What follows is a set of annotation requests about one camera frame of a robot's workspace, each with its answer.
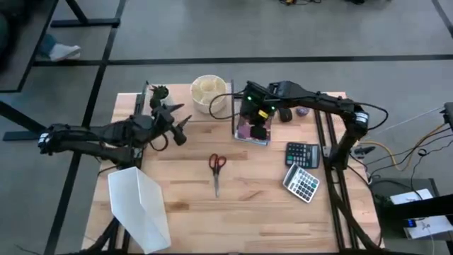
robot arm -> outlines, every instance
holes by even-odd
[[[321,92],[311,92],[291,81],[269,84],[267,89],[255,82],[247,81],[243,93],[240,115],[251,125],[251,135],[263,139],[266,120],[277,108],[304,106],[339,115],[346,126],[346,132],[337,147],[330,150],[329,161],[335,169],[348,167],[348,156],[354,144],[368,131],[369,115],[350,99],[332,97]]]
[[[174,118],[171,115],[182,106],[157,106],[151,115],[131,115],[126,120],[102,127],[54,124],[41,134],[38,147],[41,154],[73,151],[108,159],[117,165],[130,166],[135,159],[135,149],[144,149],[167,131],[173,133],[177,145],[185,143],[187,138],[183,134],[183,127],[191,116],[173,126]]]

white sneaker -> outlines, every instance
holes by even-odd
[[[79,46],[67,46],[57,43],[50,51],[49,58],[52,62],[66,60],[80,53]]]

sticker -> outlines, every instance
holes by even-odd
[[[267,113],[265,113],[263,110],[259,110],[259,111],[258,111],[258,114],[259,114],[261,117],[263,117],[263,118],[268,118],[268,117],[269,117],[269,115],[268,115]]]

white box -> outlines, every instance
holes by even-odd
[[[161,187],[137,167],[108,175],[112,214],[145,254],[170,247]]]

silver calculator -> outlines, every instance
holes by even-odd
[[[300,166],[293,164],[283,179],[283,186],[298,198],[310,203],[318,190],[319,180]]]

